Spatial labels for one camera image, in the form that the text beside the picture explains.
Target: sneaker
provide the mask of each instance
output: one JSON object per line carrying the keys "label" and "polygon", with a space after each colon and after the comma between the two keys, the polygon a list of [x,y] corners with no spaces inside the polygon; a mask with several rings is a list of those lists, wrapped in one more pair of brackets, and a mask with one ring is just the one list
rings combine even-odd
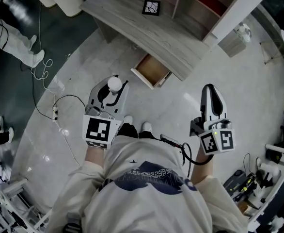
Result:
{"label": "sneaker", "polygon": [[152,125],[149,122],[144,122],[142,124],[142,131],[141,132],[144,132],[144,131],[149,131],[150,133],[152,132]]}
{"label": "sneaker", "polygon": [[130,125],[132,125],[132,121],[133,121],[133,117],[127,115],[127,116],[124,117],[123,124],[124,123],[129,123]]}
{"label": "sneaker", "polygon": [[31,44],[30,44],[29,50],[32,49],[32,47],[33,47],[34,43],[36,42],[36,40],[37,40],[36,35],[32,36],[32,38],[30,39]]}
{"label": "sneaker", "polygon": [[12,140],[13,140],[13,137],[14,137],[14,130],[13,130],[12,127],[8,129],[8,133],[9,133],[9,139],[8,139],[7,142],[8,142],[8,143],[11,143]]}
{"label": "sneaker", "polygon": [[3,133],[3,132],[4,132],[3,124],[4,124],[3,117],[0,116],[0,127],[1,127],[0,133]]}
{"label": "sneaker", "polygon": [[41,50],[38,54],[35,54],[33,56],[33,65],[31,66],[32,68],[36,67],[43,59],[45,56],[45,51]]}

